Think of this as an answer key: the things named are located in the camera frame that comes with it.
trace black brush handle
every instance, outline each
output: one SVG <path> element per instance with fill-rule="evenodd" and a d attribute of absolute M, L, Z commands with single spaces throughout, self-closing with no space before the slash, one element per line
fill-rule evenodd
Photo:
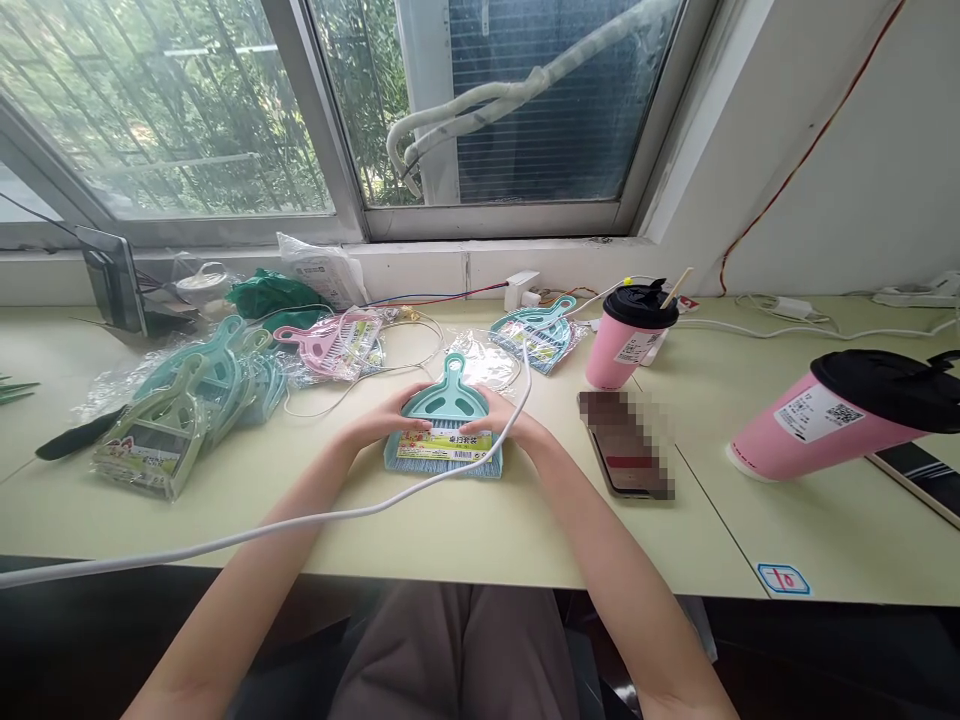
<path fill-rule="evenodd" d="M 67 455 L 72 455 L 77 450 L 83 450 L 85 447 L 93 445 L 100 437 L 120 419 L 129 408 L 124 405 L 119 410 L 101 415 L 96 420 L 91 420 L 86 425 L 67 430 L 62 435 L 58 435 L 50 442 L 36 449 L 36 456 L 41 460 L 59 460 Z"/>

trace qr code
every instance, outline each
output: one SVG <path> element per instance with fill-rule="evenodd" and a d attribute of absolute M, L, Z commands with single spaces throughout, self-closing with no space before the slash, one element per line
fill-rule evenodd
<path fill-rule="evenodd" d="M 837 403 L 827 410 L 827 415 L 835 420 L 838 425 L 849 425 L 863 417 L 862 412 L 857 412 L 849 405 L 844 405 L 843 403 Z"/>

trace red wire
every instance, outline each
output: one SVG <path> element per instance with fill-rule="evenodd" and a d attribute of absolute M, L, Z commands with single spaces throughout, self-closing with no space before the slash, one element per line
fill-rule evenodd
<path fill-rule="evenodd" d="M 452 298 L 439 298 L 438 300 L 427 300 L 426 302 L 420 302 L 420 303 L 391 303 L 389 305 L 371 305 L 370 307 L 404 307 L 404 306 L 412 306 L 412 305 L 432 305 L 435 302 L 447 302 L 448 300 L 459 300 L 469 295 L 473 295 L 478 292 L 483 292 L 484 290 L 496 290 L 497 288 L 506 287 L 506 286 L 507 286 L 507 283 L 498 283 L 496 285 L 490 285 L 485 288 L 480 288 L 479 290 L 471 290 L 470 292 L 461 293 L 456 297 L 452 297 Z"/>
<path fill-rule="evenodd" d="M 873 47 L 870 48 L 870 52 L 867 54 L 866 59 L 860 65 L 860 69 L 857 70 L 857 74 L 853 76 L 853 82 L 850 83 L 850 87 L 847 88 L 847 92 L 844 94 L 843 99 L 840 101 L 840 104 L 837 105 L 837 109 L 833 111 L 833 114 L 827 119 L 827 122 L 823 124 L 823 127 L 820 128 L 820 132 L 817 133 L 817 137 L 813 139 L 813 144 L 807 148 L 807 151 L 803 154 L 803 157 L 800 158 L 800 162 L 797 163 L 796 167 L 790 171 L 790 174 L 787 175 L 787 179 L 783 181 L 783 184 L 780 186 L 780 189 L 774 193 L 773 197 L 770 198 L 770 202 L 767 203 L 767 206 L 760 211 L 760 214 L 757 215 L 753 222 L 747 225 L 747 229 L 744 230 L 737 236 L 737 239 L 730 243 L 730 247 L 726 249 L 723 253 L 723 258 L 720 261 L 720 287 L 723 289 L 723 292 L 720 293 L 720 297 L 723 297 L 727 294 L 727 283 L 725 282 L 724 273 L 727 269 L 727 259 L 730 257 L 730 253 L 734 251 L 737 245 L 740 244 L 740 241 L 746 237 L 753 226 L 760 222 L 760 218 L 767 214 L 767 210 L 777 201 L 777 198 L 780 197 L 780 193 L 783 192 L 784 188 L 790 184 L 790 181 L 793 180 L 793 176 L 797 174 L 797 170 L 800 169 L 800 166 L 807 161 L 807 158 L 810 157 L 810 153 L 813 152 L 813 149 L 817 146 L 817 143 L 820 142 L 820 138 L 823 137 L 823 134 L 827 131 L 827 128 L 830 127 L 830 124 L 833 122 L 833 119 L 837 116 L 837 113 L 840 112 L 840 108 L 844 106 L 847 102 L 847 98 L 850 97 L 850 93 L 853 92 L 853 89 L 857 86 L 857 83 L 860 82 L 860 77 L 863 75 L 863 71 L 867 69 L 867 65 L 870 64 L 870 61 L 873 59 L 873 54 L 877 51 L 877 47 L 880 45 L 880 41 L 883 40 L 883 36 L 887 34 L 887 30 L 890 29 L 890 26 L 893 24 L 893 21 L 897 19 L 897 15 L 900 14 L 900 11 L 903 9 L 906 0 L 900 0 L 900 4 L 897 5 L 896 9 L 890 14 L 890 17 L 887 18 L 887 22 L 884 24 L 883 29 L 880 31 L 880 34 L 877 36 L 877 39 L 873 42 Z"/>

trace desk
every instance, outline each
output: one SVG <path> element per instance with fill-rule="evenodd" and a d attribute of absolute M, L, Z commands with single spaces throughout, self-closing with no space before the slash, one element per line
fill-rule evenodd
<path fill-rule="evenodd" d="M 93 379 L 137 354 L 102 328 L 95 308 L 0 308 L 0 376 L 40 382 L 32 397 L 0 405 L 0 483 L 33 451 L 75 424 Z"/>
<path fill-rule="evenodd" d="M 498 309 L 498 303 L 490 301 L 443 303 L 429 310 L 449 329 L 486 328 L 502 315 L 502 305 Z M 35 355 L 53 352 L 39 338 L 80 332 L 66 320 L 69 314 L 73 311 L 41 313 L 34 318 L 32 330 L 20 330 L 24 334 L 18 342 L 26 348 L 36 347 Z M 0 319 L 4 337 L 10 322 Z M 71 362 L 82 365 L 88 375 L 82 383 L 79 375 L 76 377 L 73 392 L 77 397 L 56 404 L 54 399 L 37 396 L 0 407 L 0 412 L 14 408 L 17 413 L 10 420 L 0 415 L 4 427 L 11 421 L 30 426 L 19 431 L 15 443 L 6 433 L 0 435 L 2 454 L 16 455 L 10 467 L 22 464 L 34 447 L 60 432 L 69 420 L 67 408 L 82 399 L 80 385 L 85 392 L 97 371 L 115 363 L 113 357 L 101 358 L 101 351 L 90 345 L 114 343 L 113 338 L 97 328 L 92 330 L 101 335 L 78 339 L 71 351 L 72 358 L 79 358 Z M 403 326 L 388 330 L 384 342 L 388 363 L 402 365 L 429 354 L 436 339 L 426 328 Z M 672 503 L 621 501 L 607 493 L 575 399 L 578 391 L 587 389 L 583 371 L 590 342 L 592 339 L 577 348 L 551 377 L 534 373 L 529 412 L 566 446 L 674 592 L 765 597 L 759 580 L 681 458 L 670 458 L 676 472 L 676 500 Z M 94 368 L 100 360 L 102 364 Z M 26 364 L 13 370 L 25 379 L 29 375 L 47 383 L 49 363 L 37 360 L 29 373 Z M 441 358 L 431 364 L 433 377 L 438 376 L 441 364 Z M 279 410 L 263 427 L 234 431 L 213 454 L 198 462 L 184 494 L 172 505 L 93 477 L 89 452 L 57 463 L 33 461 L 0 485 L 0 554 L 116 557 L 190 545 L 253 527 L 323 446 L 333 428 L 422 377 L 419 371 L 373 377 L 357 385 L 326 417 L 295 418 Z M 332 404 L 340 392 L 339 388 L 303 391 L 294 398 L 294 409 L 320 410 Z M 31 403 L 34 407 L 27 414 Z M 512 443 L 504 448 L 504 463 L 506 470 L 499 481 L 455 479 L 384 513 L 330 525 L 306 572 L 583 587 L 566 542 L 539 496 L 532 465 Z M 384 470 L 379 445 L 361 455 L 352 475 L 338 509 L 382 501 L 412 482 L 412 476 Z M 190 562 L 222 566 L 232 552 Z"/>
<path fill-rule="evenodd" d="M 845 333 L 871 328 L 927 329 L 947 311 L 883 308 L 866 298 L 816 299 Z M 761 332 L 782 321 L 707 300 L 696 317 Z M 887 336 L 841 342 L 790 334 L 755 340 L 678 327 L 656 362 L 634 379 L 670 408 L 675 441 L 751 564 L 795 566 L 818 600 L 960 605 L 960 531 L 865 459 L 796 483 L 766 484 L 735 470 L 723 450 L 740 428 L 772 404 L 824 353 L 879 348 L 926 359 L 958 338 Z M 960 438 L 937 436 L 919 445 L 960 468 Z"/>

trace air conditioner unit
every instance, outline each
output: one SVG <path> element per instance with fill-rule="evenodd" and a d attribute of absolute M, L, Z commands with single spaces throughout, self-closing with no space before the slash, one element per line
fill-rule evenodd
<path fill-rule="evenodd" d="M 418 160 L 427 205 L 617 197 L 680 0 L 396 0 L 411 112 L 517 83 L 617 18 L 633 24 L 542 94 Z M 648 5 L 647 15 L 636 8 Z M 634 9 L 632 17 L 628 13 Z M 421 139 L 438 123 L 419 128 Z"/>

